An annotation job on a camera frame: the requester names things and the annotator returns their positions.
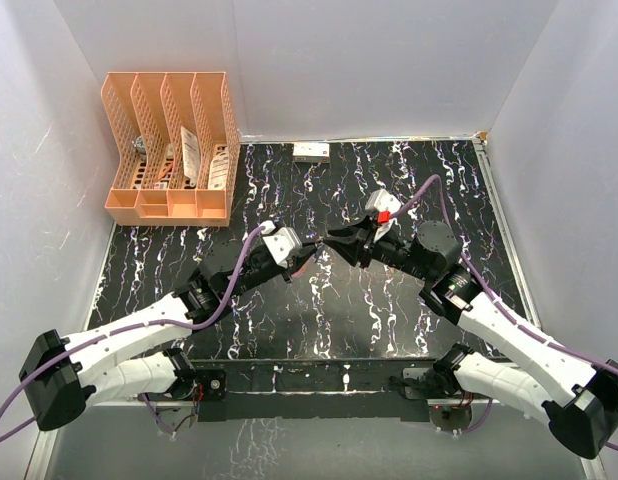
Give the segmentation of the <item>pink strap keyring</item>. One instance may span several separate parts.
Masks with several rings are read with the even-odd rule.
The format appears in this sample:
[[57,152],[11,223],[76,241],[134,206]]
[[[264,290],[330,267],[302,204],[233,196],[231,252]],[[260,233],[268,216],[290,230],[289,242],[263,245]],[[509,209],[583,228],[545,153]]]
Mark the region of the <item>pink strap keyring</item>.
[[300,278],[306,271],[308,268],[310,268],[312,265],[315,264],[314,260],[308,260],[306,263],[304,263],[297,271],[295,271],[292,275],[291,278],[292,279],[298,279]]

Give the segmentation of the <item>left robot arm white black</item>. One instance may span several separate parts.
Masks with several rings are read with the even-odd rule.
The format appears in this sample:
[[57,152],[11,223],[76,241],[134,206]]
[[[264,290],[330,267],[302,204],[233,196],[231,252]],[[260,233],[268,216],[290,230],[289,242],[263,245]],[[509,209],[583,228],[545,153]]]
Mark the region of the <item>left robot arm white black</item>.
[[228,316],[233,297],[277,276],[291,280],[316,251],[314,243],[282,229],[257,247],[243,245],[232,270],[210,274],[196,268],[183,286],[128,316],[76,334],[40,334],[19,372],[33,423],[53,431],[109,400],[191,395],[202,382],[184,352],[168,343]]

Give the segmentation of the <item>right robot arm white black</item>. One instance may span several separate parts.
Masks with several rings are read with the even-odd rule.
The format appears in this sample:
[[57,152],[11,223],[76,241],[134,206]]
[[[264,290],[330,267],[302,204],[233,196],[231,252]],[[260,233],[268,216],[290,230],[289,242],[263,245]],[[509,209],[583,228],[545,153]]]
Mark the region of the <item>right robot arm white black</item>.
[[447,224],[424,222],[406,242],[382,213],[331,229],[324,241],[353,266],[378,261],[423,281],[420,296],[436,315],[514,364],[499,365],[456,345],[433,367],[442,394],[455,397],[465,390],[516,408],[585,459],[608,446],[618,429],[618,363],[569,350],[507,307],[461,263],[462,247]]

